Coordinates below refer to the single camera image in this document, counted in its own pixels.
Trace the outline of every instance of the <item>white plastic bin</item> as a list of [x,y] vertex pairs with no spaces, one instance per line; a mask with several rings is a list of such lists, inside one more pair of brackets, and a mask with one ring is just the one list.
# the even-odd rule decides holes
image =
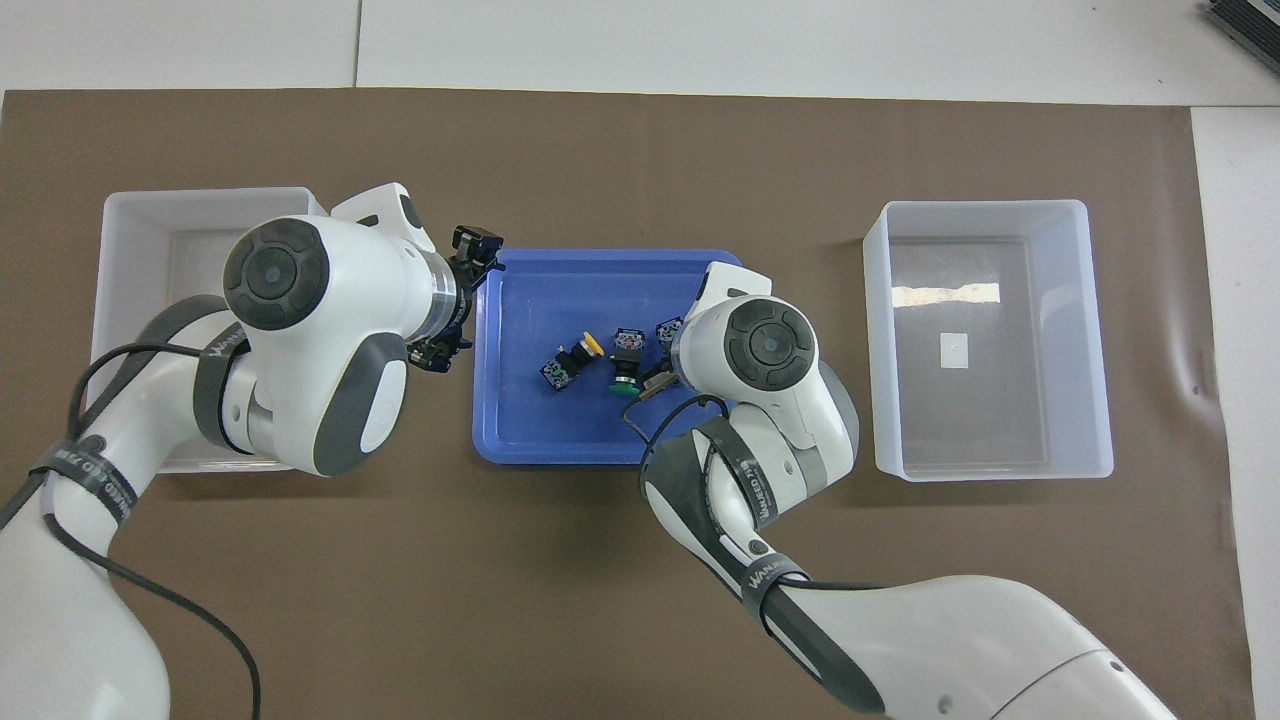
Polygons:
[[[93,307],[92,354],[133,342],[169,305],[192,295],[221,295],[227,255],[244,232],[280,215],[325,214],[305,187],[116,192],[102,208],[102,246]],[[115,373],[95,375],[90,402]],[[161,473],[282,470],[205,439],[183,445]]]
[[911,482],[1111,474],[1083,202],[890,202],[863,254],[881,470]]

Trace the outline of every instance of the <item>blue plastic bin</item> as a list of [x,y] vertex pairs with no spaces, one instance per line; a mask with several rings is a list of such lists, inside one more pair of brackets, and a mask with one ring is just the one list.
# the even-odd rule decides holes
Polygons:
[[[613,365],[602,357],[556,392],[539,373],[561,346],[591,333],[613,350],[620,327],[645,331],[643,369],[662,355],[654,327],[689,311],[722,250],[503,250],[476,304],[476,373],[471,437],[492,462],[628,465],[644,443],[621,419],[628,400],[609,392]],[[652,433],[692,393],[675,386],[631,418]],[[678,434],[714,413],[690,407],[667,429]]]

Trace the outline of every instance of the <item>brown mat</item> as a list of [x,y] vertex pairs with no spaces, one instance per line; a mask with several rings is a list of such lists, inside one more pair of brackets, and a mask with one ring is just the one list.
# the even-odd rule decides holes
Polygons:
[[[723,247],[803,307],[864,420],[856,471],[769,529],[817,579],[1014,578],[1181,717],[1253,715],[1185,109],[416,90],[9,92],[0,129],[0,491],[86,363],[102,201],[403,182],[447,240]],[[902,199],[1092,215],[1116,473],[913,486],[870,446],[859,240]],[[846,717],[650,516],[627,469],[490,465],[471,368],[416,374],[348,477],[170,477],[113,556],[259,657],[264,717]],[[174,717],[247,715],[233,651],[122,594]],[[13,652],[4,648],[4,652]]]

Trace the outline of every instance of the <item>plastic container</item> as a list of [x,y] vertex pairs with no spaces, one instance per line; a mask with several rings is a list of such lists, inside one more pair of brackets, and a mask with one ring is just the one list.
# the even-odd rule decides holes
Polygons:
[[[684,316],[712,260],[740,264],[721,250],[503,250],[507,269],[490,273],[476,304],[476,372],[471,437],[499,464],[631,465],[644,443],[621,419],[628,400],[609,392],[608,357],[557,392],[541,366],[559,346],[590,332],[608,355],[621,328],[645,331],[643,369],[660,359],[658,323]],[[681,401],[671,387],[636,406],[646,433]],[[690,407],[667,429],[678,434],[712,415]]]
[[890,202],[863,252],[882,470],[911,482],[1111,474],[1083,202]]
[[[92,355],[132,342],[157,313],[192,295],[221,295],[223,266],[246,231],[280,215],[325,214],[305,187],[116,192],[102,209]],[[93,397],[115,364],[95,375]],[[178,447],[161,473],[283,470],[205,439]]]

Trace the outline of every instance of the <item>velcro strap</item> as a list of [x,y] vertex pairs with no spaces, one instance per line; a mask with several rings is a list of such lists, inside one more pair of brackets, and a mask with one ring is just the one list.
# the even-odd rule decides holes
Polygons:
[[778,582],[778,578],[786,575],[787,573],[800,573],[805,577],[805,579],[809,578],[809,575],[806,575],[805,571],[795,564],[795,561],[781,552],[771,552],[769,555],[759,557],[755,562],[748,565],[746,570],[742,571],[742,579],[740,582],[742,605],[762,628],[765,626],[763,611],[764,596],[769,592],[769,588]]
[[133,492],[129,480],[110,460],[82,442],[58,441],[32,468],[33,473],[38,470],[52,470],[76,480],[106,507],[116,525],[128,520],[138,503],[138,493]]
[[248,338],[239,323],[232,323],[218,333],[218,337],[200,354],[191,396],[200,434],[214,445],[228,447],[242,455],[251,454],[236,447],[223,428],[223,395],[227,391],[227,377],[232,372],[232,360],[247,351]]
[[707,436],[712,446],[724,460],[733,480],[742,491],[742,497],[751,507],[751,518],[755,528],[765,528],[778,519],[778,501],[773,497],[773,488],[769,487],[768,478],[764,477],[764,468],[755,460],[755,454],[746,446],[742,436],[737,434],[733,425],[719,415],[698,425],[698,432]]

